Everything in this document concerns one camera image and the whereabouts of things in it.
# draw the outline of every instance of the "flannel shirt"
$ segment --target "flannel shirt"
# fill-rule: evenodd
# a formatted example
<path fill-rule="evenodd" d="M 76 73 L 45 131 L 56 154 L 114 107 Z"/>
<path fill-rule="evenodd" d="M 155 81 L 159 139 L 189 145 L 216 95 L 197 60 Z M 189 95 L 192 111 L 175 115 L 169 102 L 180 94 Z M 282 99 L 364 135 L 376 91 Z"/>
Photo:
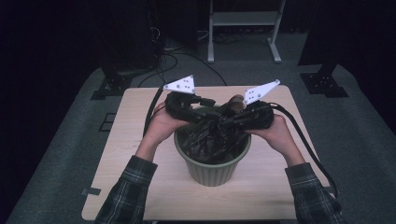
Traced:
<path fill-rule="evenodd" d="M 347 223 L 341 205 L 321 185 L 308 162 L 285 169 L 299 223 Z"/>
<path fill-rule="evenodd" d="M 157 165 L 132 156 L 94 223 L 143 223 L 149 184 Z M 322 187 L 309 163 L 286 168 L 299 223 L 345 223 L 338 202 Z"/>

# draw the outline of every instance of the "wooden board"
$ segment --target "wooden board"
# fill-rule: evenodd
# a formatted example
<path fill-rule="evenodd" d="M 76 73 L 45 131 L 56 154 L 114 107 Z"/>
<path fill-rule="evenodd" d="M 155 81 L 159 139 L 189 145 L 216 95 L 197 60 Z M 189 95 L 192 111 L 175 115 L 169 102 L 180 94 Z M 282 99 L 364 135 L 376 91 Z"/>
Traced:
<path fill-rule="evenodd" d="M 243 95 L 249 88 L 252 87 L 196 87 L 195 91 L 197 95 L 214 99 L 222 105 L 235 94 Z M 109 191 L 134 155 L 156 91 L 154 88 L 140 88 L 124 93 L 92 182 L 92 188 L 100 189 L 101 193 L 88 195 L 82 211 L 84 219 L 95 219 Z M 164 101 L 167 93 L 163 93 L 159 103 Z M 313 148 L 288 87 L 278 86 L 262 100 L 284 106 L 296 118 Z M 288 125 L 305 159 L 311 162 L 322 184 L 328 186 L 289 120 Z M 154 162 L 159 166 L 148 190 L 145 220 L 295 219 L 293 197 L 284 171 L 287 165 L 282 156 L 260 137 L 252 136 L 250 150 L 238 163 L 233 177 L 226 184 L 214 188 L 202 186 L 191 178 L 173 141 L 171 136 L 157 149 Z"/>

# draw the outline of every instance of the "white tag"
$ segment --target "white tag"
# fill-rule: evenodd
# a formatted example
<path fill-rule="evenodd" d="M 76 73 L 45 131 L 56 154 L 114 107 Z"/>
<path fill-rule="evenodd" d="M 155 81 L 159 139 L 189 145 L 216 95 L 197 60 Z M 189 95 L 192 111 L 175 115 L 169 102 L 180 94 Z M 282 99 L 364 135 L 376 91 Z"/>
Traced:
<path fill-rule="evenodd" d="M 178 81 L 166 84 L 163 86 L 164 90 L 178 91 L 183 93 L 195 94 L 194 78 L 193 75 L 183 77 Z"/>
<path fill-rule="evenodd" d="M 251 88 L 245 90 L 245 104 L 250 105 L 258 100 L 260 100 L 264 95 L 266 95 L 269 91 L 279 85 L 280 81 L 277 79 L 273 82 L 264 84 L 262 86 L 258 86 L 255 88 Z"/>

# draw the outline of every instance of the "person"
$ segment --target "person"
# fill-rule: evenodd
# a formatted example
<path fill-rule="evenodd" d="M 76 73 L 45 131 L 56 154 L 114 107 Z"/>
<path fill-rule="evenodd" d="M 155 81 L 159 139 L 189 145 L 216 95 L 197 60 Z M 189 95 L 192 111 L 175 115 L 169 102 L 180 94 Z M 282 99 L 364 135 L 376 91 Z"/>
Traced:
<path fill-rule="evenodd" d="M 173 119 L 163 107 L 164 103 L 161 103 L 155 108 L 136 153 L 109 192 L 94 223 L 143 222 L 149 184 L 157 168 L 153 163 L 157 146 L 176 129 L 188 124 Z M 340 204 L 320 184 L 310 163 L 305 162 L 282 116 L 275 115 L 268 129 L 246 132 L 263 138 L 285 158 L 299 223 L 346 223 L 341 216 Z"/>

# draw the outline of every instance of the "green pot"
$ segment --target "green pot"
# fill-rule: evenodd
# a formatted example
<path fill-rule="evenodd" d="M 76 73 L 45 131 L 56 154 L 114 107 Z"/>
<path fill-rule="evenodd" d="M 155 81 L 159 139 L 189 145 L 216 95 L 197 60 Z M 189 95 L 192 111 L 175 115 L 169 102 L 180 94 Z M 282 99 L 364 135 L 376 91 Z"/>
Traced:
<path fill-rule="evenodd" d="M 191 177 L 199 184 L 208 187 L 216 187 L 227 183 L 227 181 L 233 176 L 233 171 L 235 170 L 238 162 L 240 162 L 248 153 L 251 143 L 251 135 L 248 135 L 243 151 L 233 160 L 222 164 L 204 164 L 191 159 L 181 149 L 178 143 L 178 131 L 175 132 L 174 137 L 177 151 L 186 161 Z"/>

